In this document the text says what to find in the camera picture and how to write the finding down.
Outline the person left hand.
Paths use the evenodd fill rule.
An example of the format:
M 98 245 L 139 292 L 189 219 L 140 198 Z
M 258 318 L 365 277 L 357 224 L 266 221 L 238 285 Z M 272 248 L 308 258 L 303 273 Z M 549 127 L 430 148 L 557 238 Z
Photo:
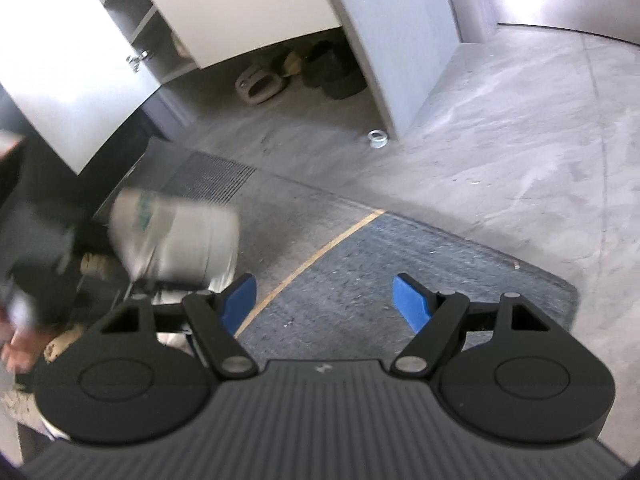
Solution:
M 56 330 L 42 327 L 15 327 L 1 308 L 1 361 L 10 373 L 32 370 L 43 350 L 56 337 Z

